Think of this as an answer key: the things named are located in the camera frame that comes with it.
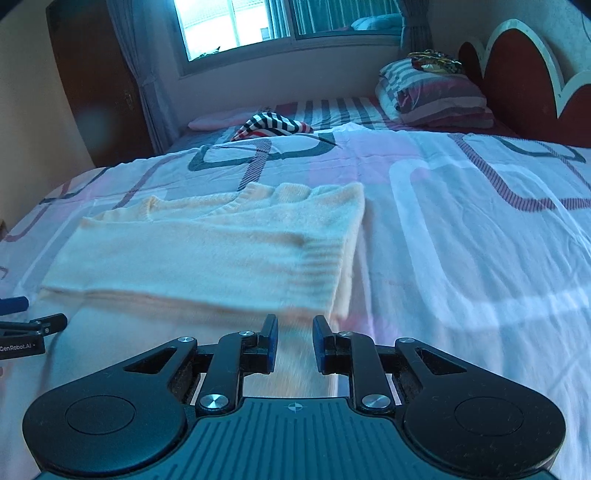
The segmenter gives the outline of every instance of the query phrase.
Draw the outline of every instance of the red headboard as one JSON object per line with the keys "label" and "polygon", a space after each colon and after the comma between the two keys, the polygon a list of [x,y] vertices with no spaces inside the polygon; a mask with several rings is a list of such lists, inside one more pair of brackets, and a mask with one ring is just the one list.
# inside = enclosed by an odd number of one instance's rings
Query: red headboard
{"label": "red headboard", "polygon": [[495,116],[518,135],[591,148],[591,72],[564,85],[549,46],[523,22],[501,24],[486,49],[465,42],[459,59]]}

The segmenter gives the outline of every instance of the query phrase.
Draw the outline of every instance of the bed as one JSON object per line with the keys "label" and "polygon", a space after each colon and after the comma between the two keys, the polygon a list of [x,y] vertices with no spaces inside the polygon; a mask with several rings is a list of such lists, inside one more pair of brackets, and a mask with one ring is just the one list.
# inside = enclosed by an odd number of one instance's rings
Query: bed
{"label": "bed", "polygon": [[[305,100],[275,105],[269,110],[287,118],[305,122],[314,130],[325,130],[338,127],[348,122],[363,125],[371,130],[391,131],[421,131],[416,127],[409,127],[403,123],[388,118],[376,97],[350,97]],[[188,150],[203,145],[215,145],[229,142],[239,127],[221,128],[215,131],[192,131],[187,129],[169,149],[168,153]],[[461,128],[430,128],[433,132],[475,133],[485,135],[502,135],[517,137],[517,134],[501,121],[496,120],[491,129],[461,129]]]}
{"label": "bed", "polygon": [[[467,42],[460,58],[497,102],[493,111],[507,125],[505,134],[389,128],[371,98],[304,102],[278,109],[311,114],[321,134],[265,139],[271,142],[265,154],[258,140],[248,141],[249,148],[242,142],[218,144],[229,132],[217,139],[186,138],[180,150],[87,172],[48,195],[0,242],[0,297],[29,297],[32,306],[22,319],[63,312],[76,321],[48,340],[47,354],[4,364],[0,478],[26,480],[37,473],[21,421],[43,392],[172,338],[216,342],[225,333],[260,325],[260,318],[232,313],[213,325],[206,316],[195,318],[190,308],[171,314],[158,304],[105,299],[93,300],[100,318],[81,319],[79,303],[40,297],[41,280],[82,217],[150,195],[171,200],[235,192],[249,181],[310,187],[358,181],[366,210],[350,313],[340,328],[382,345],[417,338],[548,396],[567,422],[553,472],[564,480],[587,479],[591,138],[578,125],[591,124],[591,80],[583,73],[561,83],[548,47],[518,21],[501,25],[487,48]],[[530,61],[526,72],[523,58]],[[498,65],[529,76],[495,74]],[[531,75],[539,69],[543,74]],[[512,82],[527,82],[526,96],[552,98],[548,110],[527,97],[530,116],[538,108],[550,112],[546,121],[536,117],[536,128],[522,118],[521,103],[519,111],[511,107],[518,88]],[[349,105],[348,120],[357,116],[361,124],[343,124],[347,117],[339,103]],[[143,321],[127,322],[130,309]],[[245,394],[342,393],[342,382],[314,373],[310,325],[280,328],[276,373],[245,379]],[[287,381],[281,374],[286,369],[292,374]]]}

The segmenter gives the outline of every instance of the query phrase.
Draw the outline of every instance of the bedspread pattern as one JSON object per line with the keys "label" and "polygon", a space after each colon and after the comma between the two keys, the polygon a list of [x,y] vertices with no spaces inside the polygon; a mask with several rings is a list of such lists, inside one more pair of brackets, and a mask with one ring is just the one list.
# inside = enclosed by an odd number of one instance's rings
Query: bedspread pattern
{"label": "bedspread pattern", "polygon": [[[381,344],[414,337],[547,395],[567,420],[554,472],[565,480],[588,478],[591,150],[353,124],[264,141],[269,144],[194,148],[76,177],[0,242],[0,297],[35,300],[53,258],[83,216],[150,195],[174,200],[234,192],[249,180],[310,187],[359,181],[366,213],[342,328]],[[119,318],[119,311],[111,312]],[[189,328],[187,322],[181,327]],[[151,335],[153,345],[173,334],[162,319],[146,319],[146,325],[143,335]],[[106,367],[145,347],[125,325],[115,333],[93,330],[94,342],[78,345],[72,336],[80,328],[66,329],[60,347],[52,348],[56,339],[50,340],[47,355],[5,365],[0,457],[8,460],[0,464],[0,477],[25,479],[34,470],[19,435],[24,409],[35,396],[84,374],[84,368]],[[78,355],[75,367],[60,363],[67,349]],[[100,358],[90,360],[93,355]],[[19,383],[25,375],[26,385]]]}

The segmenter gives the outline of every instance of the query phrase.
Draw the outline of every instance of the striped cloth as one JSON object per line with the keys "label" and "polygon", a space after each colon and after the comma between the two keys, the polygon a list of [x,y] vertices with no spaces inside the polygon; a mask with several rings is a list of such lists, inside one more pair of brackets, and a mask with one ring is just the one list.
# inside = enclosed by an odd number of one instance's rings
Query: striped cloth
{"label": "striped cloth", "polygon": [[293,134],[311,134],[314,129],[305,122],[286,118],[278,113],[263,112],[254,115],[240,127],[231,141],[258,137],[282,137]]}
{"label": "striped cloth", "polygon": [[468,77],[416,70],[411,59],[395,61],[380,74],[401,120],[411,127],[492,128],[486,97]]}

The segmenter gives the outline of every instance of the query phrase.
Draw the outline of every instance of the pillow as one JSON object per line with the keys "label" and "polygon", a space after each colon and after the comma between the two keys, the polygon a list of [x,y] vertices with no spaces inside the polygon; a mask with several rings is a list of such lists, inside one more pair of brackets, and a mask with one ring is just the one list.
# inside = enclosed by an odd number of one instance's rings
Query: pillow
{"label": "pillow", "polygon": [[375,96],[378,98],[380,107],[388,118],[398,124],[403,124],[402,118],[400,118],[400,112],[396,110],[398,101],[396,97],[388,94],[387,91],[388,81],[385,77],[380,77],[377,87],[375,88]]}
{"label": "pillow", "polygon": [[189,123],[188,127],[196,132],[209,132],[220,128],[229,128],[242,125],[250,117],[262,110],[261,106],[236,108],[224,112],[209,113],[198,116]]}
{"label": "pillow", "polygon": [[406,125],[494,126],[494,116],[486,107],[486,97],[465,75],[421,72],[413,67],[411,59],[386,65],[380,74],[387,81],[388,97],[395,99],[394,108]]}
{"label": "pillow", "polygon": [[402,15],[388,14],[377,17],[364,17],[355,20],[351,25],[354,30],[392,30],[394,28],[402,31]]}

